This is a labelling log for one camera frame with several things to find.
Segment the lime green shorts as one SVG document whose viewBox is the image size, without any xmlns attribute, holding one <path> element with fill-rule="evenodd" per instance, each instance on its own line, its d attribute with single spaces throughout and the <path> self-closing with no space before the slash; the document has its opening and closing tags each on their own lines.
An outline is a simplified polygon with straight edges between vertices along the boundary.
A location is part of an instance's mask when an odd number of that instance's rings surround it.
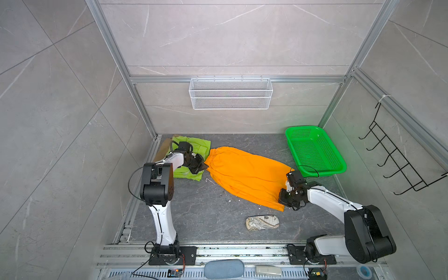
<svg viewBox="0 0 448 280">
<path fill-rule="evenodd" d="M 210 154 L 211 141 L 186 136 L 173 136 L 170 152 L 181 152 L 184 163 L 174 171 L 174 178 L 200 181 L 207 168 L 205 160 Z"/>
</svg>

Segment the tan khaki shorts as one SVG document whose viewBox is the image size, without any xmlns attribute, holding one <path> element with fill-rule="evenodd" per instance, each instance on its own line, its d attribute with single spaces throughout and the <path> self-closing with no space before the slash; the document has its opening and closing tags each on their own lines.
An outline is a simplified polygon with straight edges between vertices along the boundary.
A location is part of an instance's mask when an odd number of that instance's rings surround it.
<svg viewBox="0 0 448 280">
<path fill-rule="evenodd" d="M 159 143 L 159 148 L 154 156 L 154 162 L 161 161 L 165 158 L 166 154 L 170 152 L 170 143 L 172 141 L 172 135 L 164 135 Z"/>
</svg>

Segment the orange shorts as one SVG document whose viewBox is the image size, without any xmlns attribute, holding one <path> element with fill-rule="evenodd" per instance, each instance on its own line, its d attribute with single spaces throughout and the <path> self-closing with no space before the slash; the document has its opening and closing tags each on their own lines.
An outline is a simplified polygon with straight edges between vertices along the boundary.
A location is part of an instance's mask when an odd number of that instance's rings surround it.
<svg viewBox="0 0 448 280">
<path fill-rule="evenodd" d="M 251 203 L 284 211 L 278 202 L 292 168 L 233 147 L 211 149 L 205 164 L 212 179 L 227 192 Z"/>
</svg>

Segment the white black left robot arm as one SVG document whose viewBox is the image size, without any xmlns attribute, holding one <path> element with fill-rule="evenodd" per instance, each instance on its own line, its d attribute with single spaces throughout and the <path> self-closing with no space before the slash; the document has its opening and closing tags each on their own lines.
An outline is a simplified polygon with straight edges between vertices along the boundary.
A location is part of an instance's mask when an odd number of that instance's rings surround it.
<svg viewBox="0 0 448 280">
<path fill-rule="evenodd" d="M 181 258 L 181 247 L 172 220 L 171 200 L 174 196 L 174 171 L 186 167 L 196 175 L 207 169 L 202 155 L 193 151 L 186 141 L 171 141 L 170 152 L 162 160 L 146 163 L 142 171 L 140 194 L 133 197 L 144 202 L 152 212 L 156 227 L 156 242 L 151 255 L 167 264 Z"/>
</svg>

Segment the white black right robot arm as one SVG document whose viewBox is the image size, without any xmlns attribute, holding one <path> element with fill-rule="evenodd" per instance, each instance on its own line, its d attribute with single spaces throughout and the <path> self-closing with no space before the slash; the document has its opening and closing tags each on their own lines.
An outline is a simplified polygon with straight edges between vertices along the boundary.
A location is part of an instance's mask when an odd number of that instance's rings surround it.
<svg viewBox="0 0 448 280">
<path fill-rule="evenodd" d="M 278 202 L 294 210 L 301 204 L 314 204 L 344 224 L 343 235 L 308 238 L 305 255 L 313 263 L 325 256 L 351 256 L 366 264 L 397 251 L 384 216 L 374 205 L 353 203 L 321 185 L 282 189 Z"/>
</svg>

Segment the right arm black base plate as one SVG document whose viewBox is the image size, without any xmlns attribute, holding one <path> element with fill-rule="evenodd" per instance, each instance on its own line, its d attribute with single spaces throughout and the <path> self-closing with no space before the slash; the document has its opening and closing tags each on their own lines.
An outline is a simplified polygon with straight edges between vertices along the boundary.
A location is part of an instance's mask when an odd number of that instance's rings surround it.
<svg viewBox="0 0 448 280">
<path fill-rule="evenodd" d="M 287 244 L 285 248 L 291 265 L 335 265 L 337 263 L 333 255 L 319 255 L 309 245 L 296 246 Z"/>
</svg>

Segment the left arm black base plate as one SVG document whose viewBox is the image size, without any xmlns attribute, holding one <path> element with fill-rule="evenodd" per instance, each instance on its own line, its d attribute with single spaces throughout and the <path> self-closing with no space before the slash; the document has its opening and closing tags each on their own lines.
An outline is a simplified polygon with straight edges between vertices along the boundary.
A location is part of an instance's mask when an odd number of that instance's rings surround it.
<svg viewBox="0 0 448 280">
<path fill-rule="evenodd" d="M 197 247 L 195 246 L 162 246 L 151 251 L 148 264 L 150 266 L 193 266 L 196 264 Z"/>
</svg>

